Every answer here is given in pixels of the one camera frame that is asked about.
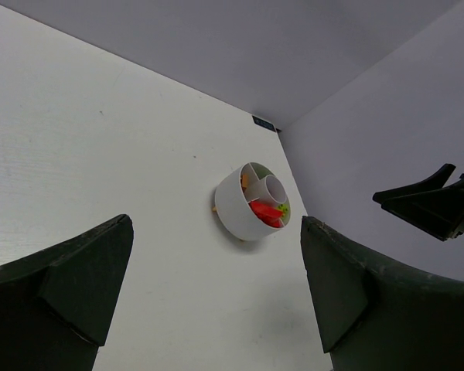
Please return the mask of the red lego brick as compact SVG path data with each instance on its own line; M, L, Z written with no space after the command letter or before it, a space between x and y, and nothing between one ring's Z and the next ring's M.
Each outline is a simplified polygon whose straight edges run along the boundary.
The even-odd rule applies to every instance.
M283 212L279 209L276 209L272 206L264 204L260 201L251 201L249 206L255 216L261 220L266 225L273 228L282 228L283 224L281 222L281 217Z

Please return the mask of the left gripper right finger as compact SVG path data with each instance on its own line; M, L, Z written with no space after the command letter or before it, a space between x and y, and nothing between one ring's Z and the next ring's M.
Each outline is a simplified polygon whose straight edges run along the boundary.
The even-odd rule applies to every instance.
M306 216L302 257L335 370L464 370L464 282L380 254Z

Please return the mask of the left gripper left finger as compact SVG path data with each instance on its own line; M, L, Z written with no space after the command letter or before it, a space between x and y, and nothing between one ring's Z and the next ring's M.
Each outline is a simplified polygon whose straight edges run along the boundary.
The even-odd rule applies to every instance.
M116 216L0 266L0 370L91 370L104 346L134 239Z

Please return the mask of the yellow-green lego brick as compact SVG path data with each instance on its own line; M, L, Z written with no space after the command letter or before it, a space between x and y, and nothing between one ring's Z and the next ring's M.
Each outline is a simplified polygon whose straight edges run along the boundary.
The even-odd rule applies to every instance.
M289 203L282 203L278 205L277 209L281 211L281 217L282 219L286 219L288 216L290 216L290 205Z

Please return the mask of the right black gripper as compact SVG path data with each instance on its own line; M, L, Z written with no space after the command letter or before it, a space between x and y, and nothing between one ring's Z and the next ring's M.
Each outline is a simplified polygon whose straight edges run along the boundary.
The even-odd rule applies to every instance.
M455 187L442 188L455 169L446 163L416 184L419 192L400 196L394 190L377 192L373 201L440 241L455 239L464 234L464 174Z

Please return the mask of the orange lego brick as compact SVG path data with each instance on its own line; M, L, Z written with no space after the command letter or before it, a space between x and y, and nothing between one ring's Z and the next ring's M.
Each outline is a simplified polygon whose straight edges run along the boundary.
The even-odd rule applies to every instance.
M241 189L245 191L249 186L249 176L248 174L241 175Z

